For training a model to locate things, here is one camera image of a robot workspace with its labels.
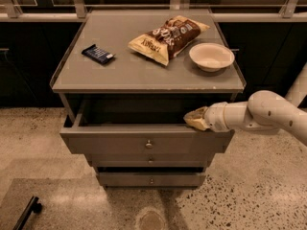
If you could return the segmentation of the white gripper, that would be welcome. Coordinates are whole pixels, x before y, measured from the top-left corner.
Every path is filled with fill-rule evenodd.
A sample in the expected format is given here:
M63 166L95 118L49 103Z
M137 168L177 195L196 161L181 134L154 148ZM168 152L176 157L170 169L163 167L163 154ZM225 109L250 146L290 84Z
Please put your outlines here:
M224 120L224 109L226 106L227 103L223 102L214 103L209 107L200 107L196 110L188 112L186 114L187 117L184 117L184 121L188 126L198 130L205 131L209 126L209 128L215 132L228 132L229 128Z

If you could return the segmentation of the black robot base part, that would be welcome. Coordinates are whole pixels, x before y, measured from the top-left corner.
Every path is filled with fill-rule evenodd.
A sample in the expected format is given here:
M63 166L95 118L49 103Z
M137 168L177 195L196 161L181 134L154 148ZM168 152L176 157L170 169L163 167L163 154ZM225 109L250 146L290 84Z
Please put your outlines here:
M39 214L42 210L42 204L37 196L32 196L23 213L12 230L22 230L31 213Z

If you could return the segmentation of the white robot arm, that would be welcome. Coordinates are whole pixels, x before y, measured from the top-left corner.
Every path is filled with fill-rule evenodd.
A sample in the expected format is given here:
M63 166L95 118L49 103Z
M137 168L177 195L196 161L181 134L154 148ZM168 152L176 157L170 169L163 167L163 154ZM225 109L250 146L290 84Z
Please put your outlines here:
M246 102L203 106L185 114L183 120L188 126L202 131L283 129L307 145L307 113L269 90L253 93Z

